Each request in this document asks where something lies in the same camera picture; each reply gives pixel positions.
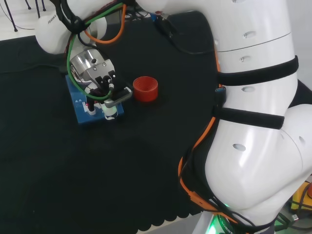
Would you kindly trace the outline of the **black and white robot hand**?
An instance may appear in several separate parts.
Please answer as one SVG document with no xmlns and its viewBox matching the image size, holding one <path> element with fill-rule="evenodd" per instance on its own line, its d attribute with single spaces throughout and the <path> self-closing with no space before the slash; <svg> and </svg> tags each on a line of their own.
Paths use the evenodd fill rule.
<svg viewBox="0 0 312 234">
<path fill-rule="evenodd" d="M 89 115 L 101 112 L 106 120 L 118 117 L 117 106 L 126 100 L 131 90 L 117 76 L 110 59 L 87 70 L 90 83 L 85 88 L 86 107 Z"/>
</svg>

